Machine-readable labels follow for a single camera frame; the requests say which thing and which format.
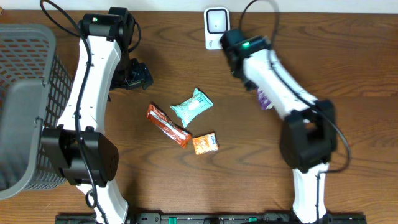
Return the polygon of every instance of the red wrapper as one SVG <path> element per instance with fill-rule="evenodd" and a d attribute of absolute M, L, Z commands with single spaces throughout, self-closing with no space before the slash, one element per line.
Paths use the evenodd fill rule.
<path fill-rule="evenodd" d="M 168 137 L 178 142 L 185 148 L 191 141 L 191 135 L 175 125 L 163 112 L 150 104 L 147 111 L 147 119 L 158 126 Z"/>

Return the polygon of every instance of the wooden table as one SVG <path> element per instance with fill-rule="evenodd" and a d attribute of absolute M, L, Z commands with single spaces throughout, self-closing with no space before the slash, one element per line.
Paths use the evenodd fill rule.
<path fill-rule="evenodd" d="M 85 12 L 69 12 L 75 21 Z M 146 91 L 116 90 L 106 109 L 106 135 L 117 145 L 116 179 L 138 211 L 164 213 L 263 213 L 288 210 L 294 200 L 292 171 L 278 142 L 281 122 L 260 109 L 229 74 L 223 52 L 206 50 L 202 12 L 133 12 L 142 42 L 131 56 L 149 67 L 155 83 Z M 60 13 L 56 20 L 71 28 Z M 232 26 L 239 13 L 232 13 Z M 270 35 L 272 14 L 245 17 L 248 36 Z M 4 11 L 0 22 L 39 23 L 57 36 L 57 53 L 71 75 L 78 39 L 56 28 L 41 11 Z M 353 150 L 352 165 L 326 178 L 326 207 L 364 212 L 368 223 L 398 219 L 398 17 L 377 14 L 284 13 L 275 45 L 287 70 L 310 93 L 331 99 L 338 125 Z M 196 156 L 146 120 L 151 101 L 177 124 L 169 108 L 202 89 L 214 107 L 188 126 L 193 135 L 215 132 L 220 150 Z M 331 167 L 344 162 L 339 144 Z M 90 213 L 83 194 L 63 184 L 23 192 L 0 202 L 1 223 L 53 223 L 60 213 Z"/>

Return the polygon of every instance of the orange packet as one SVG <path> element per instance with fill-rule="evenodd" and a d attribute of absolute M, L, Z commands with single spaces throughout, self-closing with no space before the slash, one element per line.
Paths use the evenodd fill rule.
<path fill-rule="evenodd" d="M 191 135 L 175 125 L 160 109 L 150 104 L 147 110 L 147 119 L 158 126 L 168 137 L 178 142 L 185 148 L 191 141 Z"/>
<path fill-rule="evenodd" d="M 193 141 L 193 147 L 195 148 L 195 153 L 197 155 L 218 150 L 218 144 L 215 133 L 194 138 L 192 139 L 192 141 Z"/>

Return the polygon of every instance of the brown tabletop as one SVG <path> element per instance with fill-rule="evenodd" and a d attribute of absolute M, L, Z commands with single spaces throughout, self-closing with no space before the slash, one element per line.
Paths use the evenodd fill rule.
<path fill-rule="evenodd" d="M 60 13 L 57 21 L 72 28 Z M 78 21 L 85 12 L 70 12 Z M 119 149 L 116 179 L 138 210 L 164 213 L 263 213 L 289 210 L 292 171 L 279 152 L 281 121 L 261 110 L 255 92 L 233 78 L 223 52 L 207 50 L 202 12 L 133 12 L 142 41 L 131 54 L 155 83 L 146 91 L 116 90 L 106 109 L 106 136 Z M 231 25 L 239 13 L 231 14 Z M 248 36 L 270 35 L 273 15 L 245 17 Z M 74 76 L 78 39 L 41 11 L 4 11 L 2 23 L 39 23 L 57 36 L 57 53 Z M 364 212 L 368 223 L 398 219 L 398 17 L 378 14 L 283 13 L 275 49 L 292 76 L 319 99 L 329 98 L 353 150 L 349 170 L 326 178 L 332 212 Z M 182 149 L 146 120 L 151 101 L 177 124 L 170 109 L 198 87 L 214 107 L 189 125 L 194 137 L 215 132 L 217 153 Z M 344 163 L 339 143 L 331 168 Z M 63 184 L 0 202 L 1 223 L 53 223 L 60 213 L 90 213 L 84 195 Z"/>

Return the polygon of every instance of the perforated basket side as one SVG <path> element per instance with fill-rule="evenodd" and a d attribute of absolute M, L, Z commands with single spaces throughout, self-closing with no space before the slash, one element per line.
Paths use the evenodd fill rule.
<path fill-rule="evenodd" d="M 72 85 L 72 79 L 65 70 L 65 66 L 59 60 L 57 55 L 55 55 L 51 69 L 50 91 L 48 93 L 44 116 L 45 128 L 56 127 L 57 121 L 61 117 L 69 99 Z M 55 174 L 51 163 L 45 154 L 44 148 L 40 145 L 40 150 L 37 155 L 36 172 L 25 190 L 53 189 L 64 183 L 64 181 L 64 178 L 58 177 Z"/>

